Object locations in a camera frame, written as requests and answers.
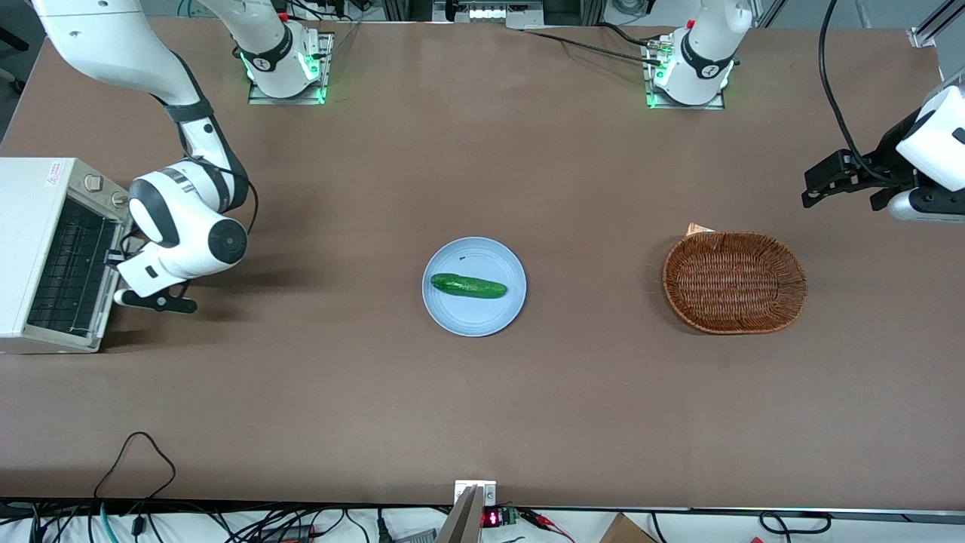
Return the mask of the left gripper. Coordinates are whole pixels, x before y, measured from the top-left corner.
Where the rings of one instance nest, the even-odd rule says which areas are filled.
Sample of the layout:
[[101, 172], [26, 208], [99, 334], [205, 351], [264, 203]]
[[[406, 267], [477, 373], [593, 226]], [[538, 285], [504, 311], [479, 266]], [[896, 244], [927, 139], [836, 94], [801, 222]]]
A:
[[[947, 190], [964, 189], [964, 96], [963, 87], [950, 85], [935, 90], [928, 100], [880, 138], [873, 151], [873, 170], [887, 179], [903, 182], [914, 169]], [[832, 152], [805, 172], [805, 209], [824, 198], [875, 187], [875, 178], [859, 165], [848, 150]], [[917, 212], [912, 205], [914, 188], [882, 188], [871, 196], [873, 212]]]

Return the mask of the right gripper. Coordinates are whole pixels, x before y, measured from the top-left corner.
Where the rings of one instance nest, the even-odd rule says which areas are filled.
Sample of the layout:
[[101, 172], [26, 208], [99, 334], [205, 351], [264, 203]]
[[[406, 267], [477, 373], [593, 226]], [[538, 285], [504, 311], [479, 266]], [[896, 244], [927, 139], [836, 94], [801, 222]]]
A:
[[116, 267], [121, 278], [134, 293], [148, 298], [154, 293], [173, 285], [189, 281], [184, 272], [176, 271], [175, 265], [167, 262], [169, 250], [141, 250], [130, 258], [123, 250], [107, 250], [104, 265]]

